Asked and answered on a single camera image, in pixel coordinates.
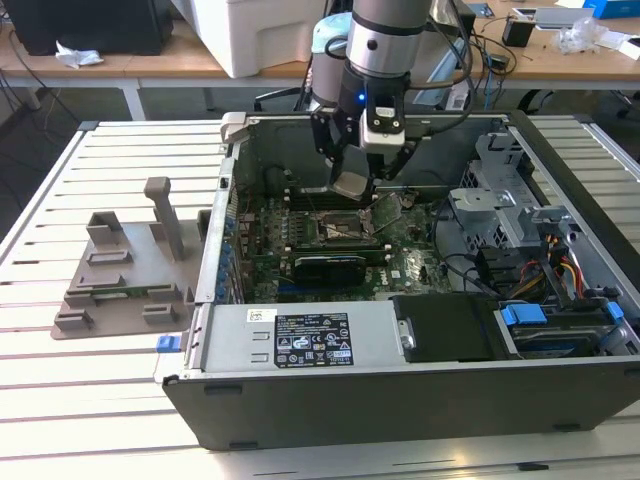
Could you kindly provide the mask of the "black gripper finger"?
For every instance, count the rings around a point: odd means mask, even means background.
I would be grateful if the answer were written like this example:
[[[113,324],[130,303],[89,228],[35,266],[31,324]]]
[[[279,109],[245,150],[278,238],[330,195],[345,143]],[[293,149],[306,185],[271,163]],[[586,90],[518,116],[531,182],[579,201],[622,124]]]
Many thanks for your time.
[[[415,151],[416,142],[407,141],[397,152],[394,160],[389,165],[384,167],[382,172],[382,179],[386,181],[394,180],[411,159]]]
[[[311,128],[316,151],[325,157],[331,175],[340,175],[344,162],[345,146],[336,143],[331,133],[332,116],[323,109],[311,113]]]

